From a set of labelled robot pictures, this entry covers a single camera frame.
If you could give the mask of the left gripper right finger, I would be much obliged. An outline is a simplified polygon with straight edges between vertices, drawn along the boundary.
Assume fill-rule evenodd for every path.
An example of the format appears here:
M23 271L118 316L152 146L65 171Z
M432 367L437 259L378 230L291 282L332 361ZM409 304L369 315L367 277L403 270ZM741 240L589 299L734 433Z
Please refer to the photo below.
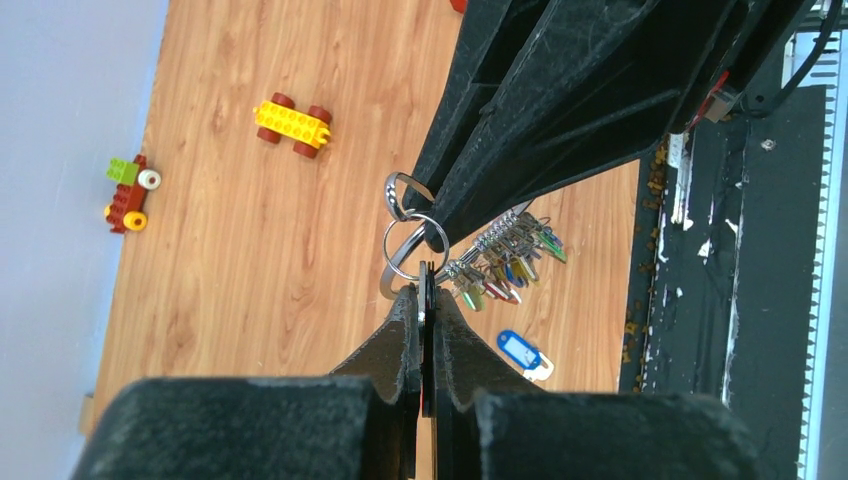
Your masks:
M504 479L519 457L504 401L542 389L509 366L467 323L453 296L432 300L431 415L436 479Z

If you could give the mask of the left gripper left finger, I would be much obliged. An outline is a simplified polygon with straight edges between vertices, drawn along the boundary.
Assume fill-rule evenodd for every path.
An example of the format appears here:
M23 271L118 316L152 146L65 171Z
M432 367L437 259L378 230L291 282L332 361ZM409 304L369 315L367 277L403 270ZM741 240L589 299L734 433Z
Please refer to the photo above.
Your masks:
M332 376L363 378L371 387L364 420L361 477L411 479L416 473L422 367L417 288L400 289L385 321Z

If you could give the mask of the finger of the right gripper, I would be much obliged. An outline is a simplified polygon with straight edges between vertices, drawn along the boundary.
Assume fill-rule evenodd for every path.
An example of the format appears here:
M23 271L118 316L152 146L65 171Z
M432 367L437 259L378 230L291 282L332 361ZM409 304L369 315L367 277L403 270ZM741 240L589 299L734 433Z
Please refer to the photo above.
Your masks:
M497 214L563 187L541 146L556 134L563 81L563 2L469 5L403 210Z
M564 101L555 136L541 146L558 159L565 186L637 157L670 132L732 1L561 2ZM430 214L442 233L431 228L429 243L455 243L499 213Z

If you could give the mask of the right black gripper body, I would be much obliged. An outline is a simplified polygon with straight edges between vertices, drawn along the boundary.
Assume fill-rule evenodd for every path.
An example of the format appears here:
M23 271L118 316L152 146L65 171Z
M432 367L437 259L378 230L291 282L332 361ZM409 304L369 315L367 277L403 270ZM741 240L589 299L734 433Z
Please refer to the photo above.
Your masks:
M846 10L843 1L823 1L820 9L814 1L732 1L730 5L670 124L671 133L690 130L703 119L717 122L734 111L752 119L777 111L823 54ZM801 70L777 92L757 99L750 88L758 72L815 12L820 15L819 33Z

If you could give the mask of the blue tagged key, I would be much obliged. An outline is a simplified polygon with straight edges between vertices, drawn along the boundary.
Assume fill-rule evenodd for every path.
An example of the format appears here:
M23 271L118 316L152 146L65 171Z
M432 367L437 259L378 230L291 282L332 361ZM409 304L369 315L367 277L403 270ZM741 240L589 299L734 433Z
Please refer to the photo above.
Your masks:
M538 348L513 330L503 330L497 335L498 349L515 362L522 376L531 381L548 380L555 369L554 363Z

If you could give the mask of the keyring with colourful keys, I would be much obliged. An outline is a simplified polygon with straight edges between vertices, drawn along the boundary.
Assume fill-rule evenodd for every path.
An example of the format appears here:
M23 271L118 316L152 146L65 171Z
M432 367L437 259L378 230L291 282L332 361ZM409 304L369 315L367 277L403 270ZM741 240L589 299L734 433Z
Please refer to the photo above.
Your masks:
M393 288L394 279L401 277L415 282L417 277L405 273L401 266L409 255L423 243L429 226L437 234L442 227L425 211L402 207L397 191L399 183L421 194L432 202L434 196L420 182L402 172L388 175L384 184L385 202L392 217L391 226L402 222L417 223L418 227L390 254L386 244L382 245L386 267L380 278L381 295L387 299L397 296ZM517 305L521 302L519 290L540 279L535 262L547 255L565 264L567 254L562 240L549 225L549 219L535 217L528 212L529 202L507 209L485 229L478 232L471 245L460 255L451 258L450 249L443 252L443 262L435 268L435 283L448 282L453 294L462 298L474 311L484 307L483 298Z

